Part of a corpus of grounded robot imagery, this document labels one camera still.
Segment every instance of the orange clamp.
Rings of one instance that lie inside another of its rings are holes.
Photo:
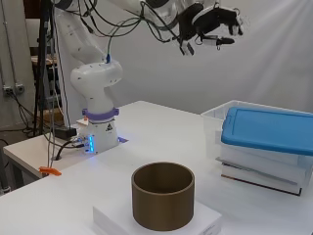
[[[54,174],[56,176],[60,176],[61,175],[61,173],[57,169],[49,168],[49,167],[46,167],[46,166],[41,166],[39,168],[39,172],[40,173],[46,173],[46,174]]]

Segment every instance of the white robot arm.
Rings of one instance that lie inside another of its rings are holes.
[[[111,59],[109,53],[100,49],[90,33],[93,29],[83,20],[83,16],[92,19],[92,11],[98,13],[98,0],[51,1],[56,8],[62,10],[56,16],[56,22],[69,52],[83,64],[71,72],[70,81],[87,101],[87,109],[83,111],[89,118],[88,127],[83,133],[86,152],[102,153],[118,145],[114,126],[114,116],[118,115],[118,109],[105,91],[107,87],[122,80],[122,67],[119,62]],[[196,36],[202,44],[217,48],[223,44],[233,44],[235,41],[232,38],[208,35],[222,24],[229,27],[231,35],[243,35],[239,10],[222,8],[218,0],[108,1],[135,15],[138,21],[130,23],[132,25],[145,21],[155,29],[158,36],[161,31],[170,31],[173,36],[171,40],[178,42],[183,55],[194,55],[189,40]],[[177,25],[179,34],[174,32]]]

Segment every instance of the blue lid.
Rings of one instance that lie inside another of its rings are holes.
[[[224,121],[222,142],[313,156],[313,115],[234,107]]]

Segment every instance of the cardboard tube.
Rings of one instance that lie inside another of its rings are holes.
[[[195,176],[179,164],[147,164],[132,176],[135,220],[154,231],[173,231],[194,216]]]

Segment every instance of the plastic storage bin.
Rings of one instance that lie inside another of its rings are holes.
[[[286,168],[290,170],[290,175],[298,175],[297,184],[305,188],[312,175],[313,158],[301,155],[285,154],[272,151],[250,149],[245,147],[230,146],[225,145],[221,142],[222,125],[227,113],[232,107],[244,107],[244,108],[255,108],[255,109],[267,109],[267,110],[279,110],[279,111],[289,111],[296,112],[281,108],[262,106],[241,101],[231,101],[210,111],[202,114],[204,121],[204,132],[206,138],[206,152],[207,156],[213,159],[219,157],[225,157],[228,159],[237,158],[245,160],[246,167],[249,167],[248,160],[253,159],[254,161],[259,161],[261,165],[266,165],[271,163],[277,164],[277,177],[280,177],[279,167],[282,172],[285,172]]]

